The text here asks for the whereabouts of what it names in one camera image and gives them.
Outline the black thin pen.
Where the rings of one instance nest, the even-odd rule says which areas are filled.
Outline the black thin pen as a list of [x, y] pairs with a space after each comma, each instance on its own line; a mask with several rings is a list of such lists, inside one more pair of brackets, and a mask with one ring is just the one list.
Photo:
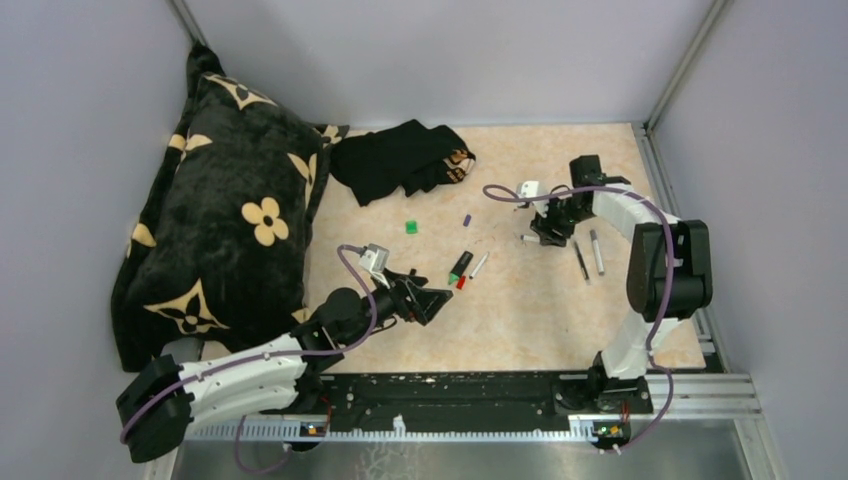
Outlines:
[[587, 267], [587, 264], [586, 264], [586, 261], [585, 261], [584, 255], [582, 254], [582, 251], [581, 251], [581, 248], [580, 248], [580, 246], [579, 246], [578, 241], [577, 241], [577, 240], [573, 240], [573, 241], [572, 241], [572, 245], [573, 245], [573, 249], [574, 249], [574, 251], [575, 251], [575, 255], [576, 255], [576, 258], [577, 258], [577, 261], [578, 261], [578, 265], [579, 265], [579, 268], [580, 268], [580, 272], [581, 272], [581, 275], [582, 275], [582, 277], [583, 277], [583, 279], [584, 279], [584, 282], [585, 282], [587, 285], [590, 285], [590, 284], [591, 284], [590, 274], [589, 274], [588, 267]]

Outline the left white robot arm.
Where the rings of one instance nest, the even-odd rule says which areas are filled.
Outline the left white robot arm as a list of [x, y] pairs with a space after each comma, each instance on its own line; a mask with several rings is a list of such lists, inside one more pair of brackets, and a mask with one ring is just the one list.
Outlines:
[[158, 459], [205, 426], [253, 413], [308, 413], [322, 395], [319, 376], [351, 346], [390, 319], [430, 323], [452, 299], [424, 277], [391, 271], [365, 297], [332, 291], [307, 322], [270, 342], [226, 357], [178, 363], [151, 361], [119, 395], [120, 441], [134, 463]]

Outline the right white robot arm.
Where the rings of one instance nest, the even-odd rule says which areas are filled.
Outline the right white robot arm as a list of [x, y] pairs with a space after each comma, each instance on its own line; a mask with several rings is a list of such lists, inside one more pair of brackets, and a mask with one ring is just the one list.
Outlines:
[[600, 218], [630, 243], [626, 295], [630, 310], [612, 342], [596, 355], [586, 397], [612, 412], [636, 395], [654, 351], [713, 296], [709, 230], [700, 220], [681, 220], [638, 194], [631, 182], [609, 176], [596, 155], [569, 164], [572, 184], [546, 191], [538, 181], [518, 188], [535, 210], [531, 230], [543, 246], [574, 245], [578, 223]]

